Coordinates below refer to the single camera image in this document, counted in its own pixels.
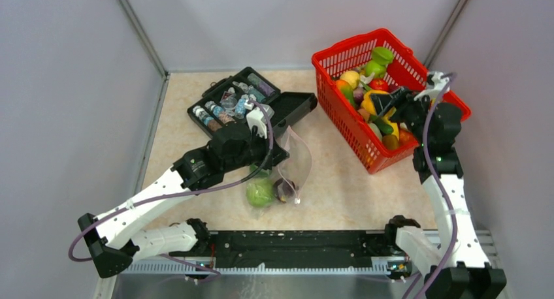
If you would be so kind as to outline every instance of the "ziplock bag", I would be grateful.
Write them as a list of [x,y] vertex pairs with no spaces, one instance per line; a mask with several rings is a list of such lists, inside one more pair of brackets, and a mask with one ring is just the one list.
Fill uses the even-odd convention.
[[289,153],[289,158],[271,172],[256,175],[246,186],[246,199],[254,208],[288,202],[300,204],[300,191],[312,170],[310,148],[290,126],[279,145]]

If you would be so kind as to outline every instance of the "red basket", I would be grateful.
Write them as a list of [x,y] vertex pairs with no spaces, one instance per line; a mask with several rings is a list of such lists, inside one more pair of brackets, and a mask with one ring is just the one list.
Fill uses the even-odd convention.
[[[417,146],[417,142],[413,141],[394,151],[385,148],[331,79],[338,78],[343,72],[367,63],[371,59],[370,51],[376,46],[384,46],[395,55],[385,75],[389,85],[406,86],[416,91],[425,89],[427,69],[414,57],[411,49],[403,45],[385,28],[348,38],[312,56],[312,64],[316,67],[319,104],[369,174],[377,173],[413,154]],[[469,107],[452,90],[444,95],[444,100],[462,110],[462,121],[470,116]]]

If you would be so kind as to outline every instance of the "gray wall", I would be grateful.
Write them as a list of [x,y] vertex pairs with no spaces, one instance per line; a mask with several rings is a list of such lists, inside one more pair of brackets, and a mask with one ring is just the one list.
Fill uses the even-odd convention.
[[170,71],[312,67],[332,44],[388,27],[424,60],[457,0],[130,0]]
[[434,68],[473,110],[457,141],[474,218],[516,298],[552,298],[554,5],[471,0]]
[[116,0],[0,0],[0,41],[0,296],[90,298],[67,248],[133,192],[161,77]]

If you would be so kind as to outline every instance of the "beige table surface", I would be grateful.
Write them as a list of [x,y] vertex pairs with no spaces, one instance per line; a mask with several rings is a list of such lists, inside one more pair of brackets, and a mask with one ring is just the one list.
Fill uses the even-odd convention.
[[[186,113],[211,82],[237,72],[171,74],[144,178],[153,183],[173,162],[208,137]],[[282,91],[316,92],[315,71],[260,71]],[[198,196],[175,206],[148,228],[164,227],[191,217],[202,219],[210,230],[347,230],[383,229],[396,214],[416,219],[423,228],[436,228],[431,203],[419,184],[411,158],[370,175],[318,107],[293,129],[309,145],[313,167],[301,191],[301,204],[271,206],[253,213],[245,186]],[[224,183],[248,174],[231,172]]]

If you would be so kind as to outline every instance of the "open black case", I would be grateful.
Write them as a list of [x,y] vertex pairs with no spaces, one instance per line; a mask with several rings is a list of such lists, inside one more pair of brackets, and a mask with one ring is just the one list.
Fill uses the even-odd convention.
[[[216,104],[220,105],[221,98],[223,94],[229,90],[229,88],[233,88],[236,93],[236,98],[239,99],[245,92],[240,89],[238,86],[233,85],[233,82],[244,82],[246,85],[250,86],[252,85],[254,88],[256,88],[261,94],[265,94],[264,91],[261,91],[259,87],[253,82],[251,82],[248,77],[254,74],[256,75],[260,80],[262,80],[266,85],[271,87],[274,91],[271,95],[265,96],[265,98],[260,102],[262,104],[267,104],[271,106],[271,108],[274,110],[275,114],[271,117],[271,125],[273,126],[273,132],[275,137],[281,136],[288,126],[294,125],[296,122],[298,122],[300,119],[302,119],[305,115],[310,113],[313,109],[316,108],[318,105],[318,99],[316,98],[316,95],[314,93],[305,93],[305,92],[281,92],[279,88],[277,88],[274,84],[269,82],[267,79],[265,79],[261,74],[256,72],[251,67],[246,67],[245,69],[241,70],[238,74],[234,76],[230,76],[228,78],[224,78],[220,80],[219,82],[216,82],[213,84],[210,89],[206,90],[202,94],[202,99],[200,99],[198,102],[196,102],[193,106],[190,106],[187,109],[187,113],[189,114],[190,118],[210,137],[212,138],[214,132],[209,129],[201,120],[197,118],[197,116],[193,112],[193,108],[195,106],[201,106],[206,110],[206,112],[214,118],[218,123],[220,123],[221,126],[223,126],[223,122],[221,122],[217,116],[215,116],[209,109],[205,108],[204,105],[208,101],[214,101]],[[237,123],[243,123],[246,124],[246,117],[242,119],[235,118],[235,121]]]

